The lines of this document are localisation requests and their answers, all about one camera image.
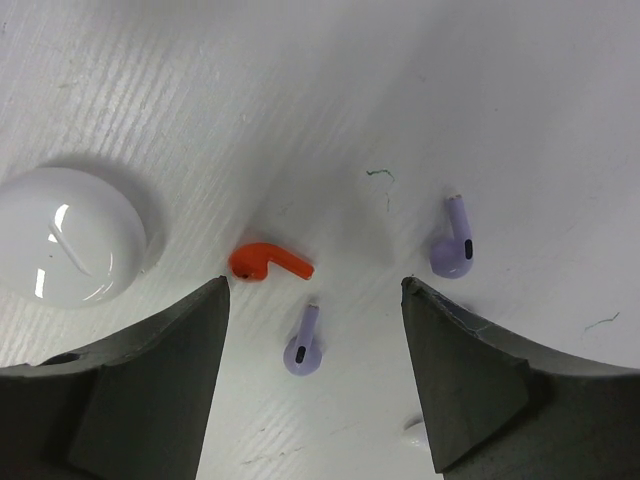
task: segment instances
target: white surface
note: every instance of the white surface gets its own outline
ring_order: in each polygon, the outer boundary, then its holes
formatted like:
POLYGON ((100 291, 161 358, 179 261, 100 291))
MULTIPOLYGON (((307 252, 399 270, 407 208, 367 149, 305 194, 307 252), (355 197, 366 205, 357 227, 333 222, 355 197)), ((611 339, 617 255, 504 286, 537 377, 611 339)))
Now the white surface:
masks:
POLYGON ((36 168, 0 185, 0 278, 23 297, 60 308, 117 297, 147 246, 122 193, 88 173, 36 168))
POLYGON ((239 242, 275 239, 317 271, 233 285, 201 479, 435 478, 401 441, 419 411, 403 276, 552 347, 640 366, 639 2, 201 3, 0 2, 3 177, 125 167, 167 240, 91 310, 2 291, 2 364, 134 323, 224 272, 239 242), (380 168, 395 181, 366 174, 380 168), (476 247, 455 281, 425 258, 449 187, 476 247), (325 352, 300 379, 282 348, 309 295, 325 352))

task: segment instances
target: earbud stem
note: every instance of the earbud stem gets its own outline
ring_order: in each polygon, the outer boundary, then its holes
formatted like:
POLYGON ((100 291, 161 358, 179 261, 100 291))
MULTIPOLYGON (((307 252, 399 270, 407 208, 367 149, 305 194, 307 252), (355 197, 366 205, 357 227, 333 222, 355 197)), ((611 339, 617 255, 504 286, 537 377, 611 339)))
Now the earbud stem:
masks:
POLYGON ((471 239, 471 226, 467 219, 462 196, 456 195, 455 197, 449 198, 447 200, 447 210, 449 212, 449 219, 451 220, 453 238, 459 242, 471 239))
POLYGON ((319 313, 320 309, 317 305, 308 305, 305 309, 302 322, 300 322, 300 331, 296 338, 296 350, 298 347, 304 346, 309 348, 311 345, 319 313))

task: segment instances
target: white table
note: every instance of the white table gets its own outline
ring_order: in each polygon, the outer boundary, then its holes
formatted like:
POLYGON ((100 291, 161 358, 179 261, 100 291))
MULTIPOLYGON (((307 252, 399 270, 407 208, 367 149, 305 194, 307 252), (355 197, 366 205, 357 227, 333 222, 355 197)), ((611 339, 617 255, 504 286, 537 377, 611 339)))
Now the white table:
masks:
POLYGON ((317 272, 232 285, 201 479, 436 478, 399 440, 420 411, 404 276, 554 348, 640 366, 640 3, 182 3, 0 1, 3 178, 69 156, 125 169, 168 239, 100 307, 0 290, 0 364, 135 323, 266 239, 317 272), (454 189, 476 263, 447 281, 425 251, 454 189), (310 296, 325 356, 300 379, 281 355, 310 296))

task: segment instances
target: lavender earbud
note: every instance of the lavender earbud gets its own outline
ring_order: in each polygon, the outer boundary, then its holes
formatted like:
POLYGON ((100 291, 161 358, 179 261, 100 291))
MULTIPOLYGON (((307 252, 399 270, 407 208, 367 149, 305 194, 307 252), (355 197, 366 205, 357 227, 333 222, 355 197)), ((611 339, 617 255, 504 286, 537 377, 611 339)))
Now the lavender earbud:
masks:
POLYGON ((308 305, 304 311, 300 330, 284 349, 284 364, 294 375, 301 377, 315 372, 322 362, 322 352, 314 338, 314 330, 320 309, 317 305, 308 305))
POLYGON ((464 210, 461 195, 447 200, 447 210, 451 220, 453 238, 441 240, 431 247, 431 270, 444 278, 460 278, 473 265, 473 242, 471 227, 464 210))

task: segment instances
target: orange earbud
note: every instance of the orange earbud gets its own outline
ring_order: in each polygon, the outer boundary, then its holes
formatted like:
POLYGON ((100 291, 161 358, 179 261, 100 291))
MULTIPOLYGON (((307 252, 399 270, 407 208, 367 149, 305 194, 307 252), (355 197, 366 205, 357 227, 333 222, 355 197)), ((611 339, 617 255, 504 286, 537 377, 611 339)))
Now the orange earbud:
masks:
POLYGON ((305 280, 309 280, 314 271, 313 265, 270 243, 243 245, 229 257, 233 275, 246 281, 259 282, 267 278, 269 262, 278 264, 305 280))

